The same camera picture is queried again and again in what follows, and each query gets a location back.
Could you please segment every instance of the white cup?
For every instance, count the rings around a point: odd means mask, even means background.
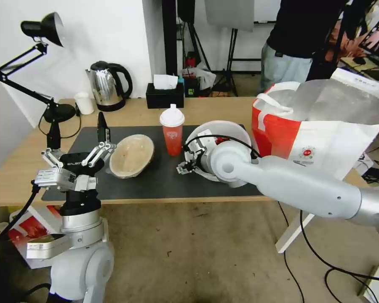
[[[82,114],[92,114],[94,112],[94,105],[88,93],[82,92],[76,94],[75,101]]]

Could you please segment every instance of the table leg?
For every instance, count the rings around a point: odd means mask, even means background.
[[[315,215],[309,213],[303,213],[303,227],[305,227]],[[300,216],[297,215],[292,220],[289,227],[282,234],[281,238],[275,244],[278,253],[283,253],[288,248],[289,245],[296,239],[296,237],[302,232],[300,228]]]

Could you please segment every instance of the white bag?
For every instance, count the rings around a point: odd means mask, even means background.
[[[252,130],[262,156],[342,179],[379,132],[379,83],[342,69],[329,80],[278,83],[257,96]]]

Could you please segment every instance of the wooden table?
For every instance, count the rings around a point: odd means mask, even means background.
[[[185,115],[186,125],[201,125],[212,120],[229,120],[243,124],[251,133],[251,108],[254,97],[240,98],[187,98],[185,107],[182,109]],[[72,103],[73,100],[63,100],[63,103]],[[124,108],[116,112],[105,112],[105,119],[108,126],[151,126],[159,125],[159,116],[162,109],[148,109],[145,99],[130,99]],[[97,113],[82,115],[82,127],[96,126]],[[60,124],[62,136],[73,134],[78,128],[78,118],[74,117],[69,121]],[[49,124],[42,122],[42,129],[47,132]],[[69,139],[62,139],[61,149],[69,151],[77,136]],[[31,194],[30,180],[33,180],[38,170],[48,167],[41,158],[41,151],[46,148],[46,137],[35,129],[27,139],[18,146],[14,153],[7,159],[0,168],[0,206],[24,205]],[[346,182],[358,187],[368,186],[361,176],[352,170],[345,178]],[[44,191],[36,196],[34,205],[48,205],[42,201]],[[170,203],[170,202],[237,202],[237,201],[272,201],[265,196],[253,197],[201,197],[201,198],[179,198],[179,199],[120,199],[102,200],[103,204],[125,204],[125,203]],[[59,205],[64,201],[51,201],[51,205]],[[39,213],[30,208],[30,211],[37,216]],[[305,223],[307,224],[314,216],[307,214]],[[278,252],[283,252],[300,233],[299,218],[294,218],[291,226],[278,240],[276,247]]]

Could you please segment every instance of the kettle handle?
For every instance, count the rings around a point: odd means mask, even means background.
[[[115,64],[115,63],[109,63],[108,69],[115,79],[117,94],[120,95],[123,99],[128,99],[133,90],[132,78],[128,70],[122,65]],[[123,73],[126,81],[128,82],[128,90],[126,92],[123,90],[121,80],[119,79],[118,74],[117,74],[118,72]]]

